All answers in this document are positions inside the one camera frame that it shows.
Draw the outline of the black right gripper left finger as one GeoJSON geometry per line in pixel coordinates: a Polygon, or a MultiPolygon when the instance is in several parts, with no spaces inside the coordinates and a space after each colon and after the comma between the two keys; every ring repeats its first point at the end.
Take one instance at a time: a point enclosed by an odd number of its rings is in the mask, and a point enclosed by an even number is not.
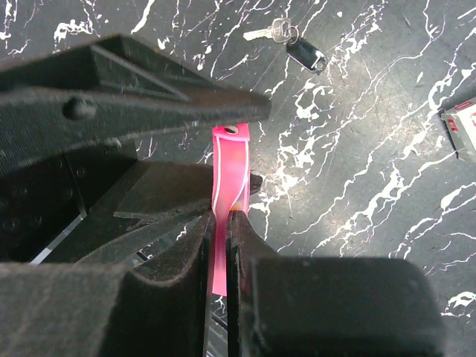
{"type": "Polygon", "coordinates": [[[3,356],[204,356],[212,239],[207,213],[135,268],[1,266],[3,356]]]}

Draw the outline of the small white red box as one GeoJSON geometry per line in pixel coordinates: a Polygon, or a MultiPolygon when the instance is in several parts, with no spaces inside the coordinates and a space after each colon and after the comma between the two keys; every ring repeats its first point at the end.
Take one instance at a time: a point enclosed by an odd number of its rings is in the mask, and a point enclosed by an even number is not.
{"type": "Polygon", "coordinates": [[[475,97],[442,113],[459,159],[475,163],[475,97]]]}

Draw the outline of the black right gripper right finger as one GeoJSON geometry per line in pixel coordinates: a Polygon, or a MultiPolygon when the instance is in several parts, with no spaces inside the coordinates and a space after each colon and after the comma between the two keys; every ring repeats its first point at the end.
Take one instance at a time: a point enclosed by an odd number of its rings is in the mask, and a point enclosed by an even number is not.
{"type": "Polygon", "coordinates": [[[230,356],[444,356],[430,283],[407,260],[278,254],[241,211],[226,224],[230,356]]]}

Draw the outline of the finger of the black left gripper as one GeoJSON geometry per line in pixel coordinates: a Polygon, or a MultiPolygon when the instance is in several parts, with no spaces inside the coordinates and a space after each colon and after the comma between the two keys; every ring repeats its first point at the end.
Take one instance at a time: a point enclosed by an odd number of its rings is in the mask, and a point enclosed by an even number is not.
{"type": "Polygon", "coordinates": [[[265,120],[270,99],[116,34],[1,67],[1,173],[148,135],[265,120]]]}

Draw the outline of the silver key with black tag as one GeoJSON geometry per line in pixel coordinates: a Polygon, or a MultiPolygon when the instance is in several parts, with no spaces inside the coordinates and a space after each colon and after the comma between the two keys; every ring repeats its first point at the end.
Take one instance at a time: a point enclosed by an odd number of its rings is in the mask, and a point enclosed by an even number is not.
{"type": "Polygon", "coordinates": [[[307,39],[290,18],[276,18],[263,29],[247,31],[243,34],[247,41],[266,38],[284,45],[287,56],[313,74],[321,74],[327,68],[327,56],[307,39]]]}

